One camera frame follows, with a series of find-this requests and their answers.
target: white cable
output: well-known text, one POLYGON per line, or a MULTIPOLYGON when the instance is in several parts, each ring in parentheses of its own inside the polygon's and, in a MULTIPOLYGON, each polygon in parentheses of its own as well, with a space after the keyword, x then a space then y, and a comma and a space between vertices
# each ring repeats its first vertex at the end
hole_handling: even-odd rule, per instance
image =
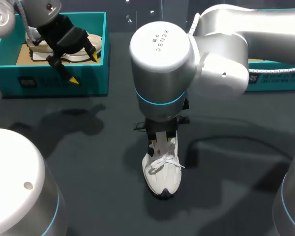
POLYGON ((195 18, 193 19, 193 22, 192 22, 192 25, 191 25, 191 28, 190 28, 188 34, 191 34, 191 35, 194 34, 194 32, 196 31, 196 28, 197 28, 197 25, 198 25, 199 19, 200 19, 200 14, 197 13, 197 14, 195 15, 195 18))
POLYGON ((34 38, 34 36, 32 35, 31 31, 30 31, 30 28, 29 28, 29 24, 28 24, 28 21, 26 19, 26 14, 25 14, 25 11, 23 9, 23 6, 20 2, 20 0, 15 0, 15 4, 16 6, 18 7, 19 11, 20 11, 20 15, 22 17, 22 21, 23 21, 23 24, 24 24, 24 27, 25 27, 25 31, 26 33, 28 34, 29 36, 29 39, 32 41, 32 42, 35 42, 36 39, 34 38))
MULTIPOLYGON (((173 150, 172 152, 170 152, 171 150, 170 149, 175 149, 175 145, 176 145, 176 141, 174 139, 172 139, 170 141, 170 146, 169 146, 169 150, 167 151, 167 153, 163 154, 163 155, 159 155, 158 158, 153 161, 150 166, 152 169, 158 169, 158 168, 161 168, 162 166, 164 166, 165 164, 172 164, 174 166, 177 166, 177 167, 181 167, 181 168, 185 168, 184 166, 182 166, 178 159, 176 158, 175 154, 173 154, 173 150)), ((154 153, 158 153, 158 151, 160 150, 160 144, 159 143, 156 143, 156 144, 150 144, 149 145, 150 148, 153 148, 154 150, 154 153)))
POLYGON ((256 73, 256 74, 281 74, 281 73, 293 73, 293 72, 295 72, 295 68, 276 69, 276 70, 249 69, 249 73, 256 73))

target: beige shoe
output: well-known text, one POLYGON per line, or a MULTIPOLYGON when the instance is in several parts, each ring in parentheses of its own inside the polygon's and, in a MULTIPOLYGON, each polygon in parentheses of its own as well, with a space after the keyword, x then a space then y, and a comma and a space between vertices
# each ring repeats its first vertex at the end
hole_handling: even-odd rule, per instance
MULTIPOLYGON (((53 50, 48 46, 46 41, 42 41, 38 46, 35 46, 33 42, 30 40, 27 33, 25 35, 25 39, 26 44, 28 45, 29 50, 31 52, 31 58, 33 61, 45 61, 47 56, 51 55, 53 50)), ((102 51, 102 37, 88 33, 88 39, 91 42, 91 44, 96 48, 97 56, 99 57, 102 51)), ((63 57, 61 57, 61 60, 69 62, 84 62, 90 60, 90 58, 86 53, 85 49, 83 48, 81 51, 75 54, 65 54, 63 57)))

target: shoe toe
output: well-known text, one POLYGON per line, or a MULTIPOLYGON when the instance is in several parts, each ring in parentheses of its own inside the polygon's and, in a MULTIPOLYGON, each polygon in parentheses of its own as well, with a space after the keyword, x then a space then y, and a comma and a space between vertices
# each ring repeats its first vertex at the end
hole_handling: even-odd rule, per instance
POLYGON ((165 188, 163 190, 163 192, 161 194, 158 195, 159 198, 161 199, 169 199, 173 196, 173 194, 171 194, 167 188, 165 188))
POLYGON ((172 195, 180 184, 181 169, 172 164, 165 164, 161 169, 151 171, 151 167, 145 170, 147 184, 156 195, 172 195))

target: shoelace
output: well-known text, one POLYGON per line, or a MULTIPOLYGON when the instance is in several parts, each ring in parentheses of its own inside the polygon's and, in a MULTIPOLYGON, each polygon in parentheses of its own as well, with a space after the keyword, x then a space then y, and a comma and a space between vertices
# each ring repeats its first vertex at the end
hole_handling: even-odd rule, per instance
POLYGON ((177 161, 175 161, 174 156, 171 154, 168 154, 168 152, 165 155, 161 156, 156 161, 153 161, 150 165, 151 165, 152 169, 158 169, 158 168, 164 166, 166 163, 173 164, 177 167, 185 168, 184 166, 179 164, 177 161))
MULTIPOLYGON (((171 146, 169 148, 172 148, 173 147, 172 145, 175 146, 175 143, 173 142, 173 140, 171 142, 172 143, 171 143, 171 146)), ((150 148, 153 148, 154 149, 154 153, 157 153, 157 150, 158 150, 157 145, 151 144, 150 145, 150 148)), ((152 169, 158 169, 158 168, 164 166, 166 163, 175 165, 177 167, 185 168, 184 166, 182 166, 181 164, 179 164, 175 160, 174 155, 172 155, 169 150, 168 150, 167 153, 165 153, 164 155, 160 156, 160 158, 158 158, 157 160, 153 161, 150 164, 150 166, 151 166, 152 169)))

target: yellow gripper tip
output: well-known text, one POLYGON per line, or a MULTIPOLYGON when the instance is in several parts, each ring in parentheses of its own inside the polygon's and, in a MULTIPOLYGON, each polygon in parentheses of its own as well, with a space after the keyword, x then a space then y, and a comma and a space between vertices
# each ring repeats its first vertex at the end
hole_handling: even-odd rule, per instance
POLYGON ((74 77, 71 77, 71 79, 69 80, 70 82, 73 82, 75 84, 79 84, 79 82, 74 78, 74 77))
POLYGON ((97 51, 95 51, 95 53, 93 53, 93 57, 95 58, 95 61, 98 62, 97 51))

